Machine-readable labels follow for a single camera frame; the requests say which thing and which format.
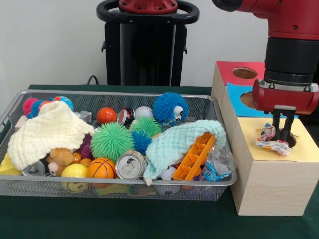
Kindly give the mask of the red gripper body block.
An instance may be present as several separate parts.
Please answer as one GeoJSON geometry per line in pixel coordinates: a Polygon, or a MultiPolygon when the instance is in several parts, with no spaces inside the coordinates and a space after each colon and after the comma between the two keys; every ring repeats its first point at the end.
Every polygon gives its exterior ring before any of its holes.
{"type": "Polygon", "coordinates": [[[297,115],[309,115],[319,100],[319,86],[289,86],[273,84],[257,79],[252,90],[253,103],[257,110],[292,110],[297,115]]]}

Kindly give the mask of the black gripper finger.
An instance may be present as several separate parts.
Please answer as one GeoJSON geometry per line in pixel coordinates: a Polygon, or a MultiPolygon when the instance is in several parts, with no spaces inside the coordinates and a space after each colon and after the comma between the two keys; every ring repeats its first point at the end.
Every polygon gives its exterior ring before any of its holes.
{"type": "Polygon", "coordinates": [[[282,111],[282,115],[286,116],[284,127],[280,130],[280,140],[285,141],[288,145],[295,145],[296,139],[291,134],[291,127],[294,121],[295,111],[282,111]]]}
{"type": "Polygon", "coordinates": [[[275,131],[279,130],[280,115],[281,115],[280,110],[272,111],[272,126],[275,128],[275,131]]]}

